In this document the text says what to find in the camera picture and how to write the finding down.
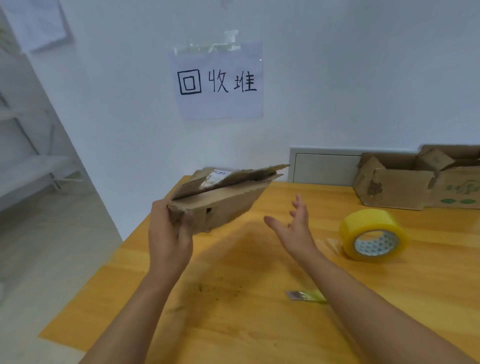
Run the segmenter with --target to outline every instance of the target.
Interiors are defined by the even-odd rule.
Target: black handwritten character
[[[225,88],[225,86],[223,86],[223,80],[225,79],[225,75],[226,75],[226,74],[227,74],[227,73],[226,73],[226,72],[222,72],[221,69],[218,71],[218,77],[217,77],[216,79],[217,79],[217,80],[220,80],[220,86],[218,87],[217,92],[220,91],[220,88],[221,88],[221,87],[223,87],[223,89],[224,89],[225,92],[228,92],[227,89]]]
[[[202,92],[199,70],[177,72],[181,95],[193,95]]]
[[[241,91],[243,92],[243,71],[241,72],[241,77],[239,79],[238,75],[237,75],[237,79],[235,80],[235,82],[237,83],[237,86],[235,86],[233,89],[236,90],[237,88],[239,88],[239,82],[241,82]]]
[[[210,78],[210,71],[208,71],[208,80],[213,81],[213,92],[215,92],[215,70],[213,70],[213,77]]]
[[[247,71],[247,85],[248,85],[248,89],[246,89],[245,91],[256,91],[257,90],[256,88],[251,88],[252,85],[253,85],[253,74],[250,74],[249,71]]]

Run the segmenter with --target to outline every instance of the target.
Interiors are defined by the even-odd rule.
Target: person's left arm
[[[80,364],[144,363],[168,295],[192,257],[187,215],[170,220],[168,201],[152,204],[148,244],[150,268],[137,290]]]

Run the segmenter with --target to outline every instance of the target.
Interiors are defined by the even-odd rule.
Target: flattened cardboard box
[[[427,206],[480,208],[479,157],[480,146],[423,146],[415,169],[435,173]]]
[[[252,207],[265,188],[276,178],[279,164],[259,170],[236,170],[226,173],[218,183],[210,184],[214,168],[196,171],[172,195],[169,209],[174,218],[188,212],[192,216],[192,232],[208,232],[233,221]]]
[[[480,208],[480,146],[424,145],[363,153],[353,189],[366,206]]]

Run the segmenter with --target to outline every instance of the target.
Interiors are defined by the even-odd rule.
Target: gray concrete floor
[[[0,212],[0,363],[77,363],[83,352],[37,335],[121,243],[88,183],[46,189]]]

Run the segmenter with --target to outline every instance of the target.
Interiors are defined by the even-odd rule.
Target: forearm
[[[475,363],[322,253],[298,261],[355,343],[374,363]]]
[[[158,281],[147,274],[80,363],[143,363],[172,288],[168,279]]]

